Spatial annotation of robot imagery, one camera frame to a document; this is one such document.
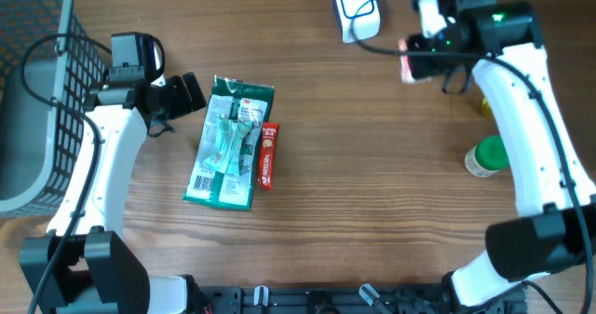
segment wire mesh basket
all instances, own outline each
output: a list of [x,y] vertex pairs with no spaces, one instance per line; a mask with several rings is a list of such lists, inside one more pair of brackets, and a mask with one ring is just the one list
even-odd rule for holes
[[[0,216],[53,214],[75,167],[83,122],[30,97],[20,84],[25,50],[48,34],[87,35],[73,0],[0,0]],[[89,43],[60,38],[27,61],[31,88],[83,112],[104,63]]]

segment red object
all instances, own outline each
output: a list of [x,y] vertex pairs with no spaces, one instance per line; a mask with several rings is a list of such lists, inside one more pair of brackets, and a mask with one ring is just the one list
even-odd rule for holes
[[[406,43],[405,39],[400,39],[400,41],[398,41],[398,46],[400,47],[400,50],[402,50],[404,52],[408,50],[408,44]],[[410,66],[410,57],[408,57],[407,55],[404,54],[400,57],[400,60],[401,60],[401,82],[408,83],[408,84],[416,83],[416,80],[412,76],[412,68]]]
[[259,163],[259,184],[266,190],[271,190],[273,177],[273,159],[276,155],[279,124],[263,123],[263,139],[261,140],[261,162]]

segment snack package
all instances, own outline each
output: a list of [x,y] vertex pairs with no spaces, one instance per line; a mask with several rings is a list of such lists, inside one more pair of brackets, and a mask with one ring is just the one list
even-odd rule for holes
[[[246,84],[234,79],[215,76],[195,166],[183,199],[211,207],[248,210],[251,208],[252,179],[256,170],[257,152],[263,123],[269,118],[273,105],[274,88]],[[242,139],[237,160],[228,154],[226,171],[221,173],[207,165],[205,160],[218,154],[218,120],[221,115],[229,120],[245,122],[251,128]]]
[[278,123],[263,124],[263,141],[261,142],[261,161],[259,162],[259,184],[263,189],[273,188],[273,160],[276,156],[278,140]]

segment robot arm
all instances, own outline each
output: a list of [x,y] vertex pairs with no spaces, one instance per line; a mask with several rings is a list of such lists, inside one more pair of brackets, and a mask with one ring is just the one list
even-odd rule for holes
[[[586,171],[577,159],[569,135],[555,103],[547,70],[547,53],[534,44],[504,48],[499,59],[520,69],[540,89],[553,115],[572,176],[582,205],[590,204],[596,193]],[[554,204],[559,211],[570,210],[573,204],[560,172],[561,165],[548,125],[535,100],[528,96],[528,89],[509,71],[489,61],[479,61],[473,69],[474,78],[493,109],[494,119],[508,152],[515,184],[516,208],[520,217],[545,213]],[[522,253],[529,254],[533,248]],[[526,279],[535,280],[548,273],[536,273]],[[509,281],[494,268],[491,255],[482,253],[468,266],[454,272],[454,292],[462,306],[475,307],[516,286],[519,281]]]
[[[497,56],[526,75],[540,91],[553,118],[574,181],[565,182],[553,131],[523,82],[491,61],[469,64],[467,70],[488,99],[507,149],[521,217],[489,227],[487,251],[446,276],[454,302],[459,307],[477,307],[522,280],[535,280],[582,261],[581,238],[567,185],[575,185],[588,219],[594,211],[590,203],[596,201],[596,187],[579,162],[563,124],[550,85],[547,52],[530,6],[497,5],[495,0],[418,3],[423,35],[412,36],[408,48]],[[448,24],[445,16],[459,23]],[[408,63],[413,78],[424,78],[452,71],[461,61],[410,58]]]
[[[148,128],[206,105],[192,74],[168,80],[160,74],[162,63],[153,46],[154,40],[148,34],[113,35],[113,67],[109,81],[97,85],[86,98],[84,107],[87,116],[100,128],[102,148],[84,214],[79,217],[74,235],[86,235],[93,227],[101,227],[115,231],[123,239],[130,176]],[[47,227],[47,232],[55,232],[56,236],[64,234],[81,195],[93,153],[93,139],[85,123],[72,181]]]

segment white device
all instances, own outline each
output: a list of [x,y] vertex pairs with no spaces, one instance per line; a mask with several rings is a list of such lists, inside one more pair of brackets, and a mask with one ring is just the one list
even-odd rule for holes
[[333,10],[342,31],[344,43],[353,43],[350,23],[354,22],[354,32],[359,39],[376,36],[381,28],[381,16],[376,1],[371,0],[334,0]]

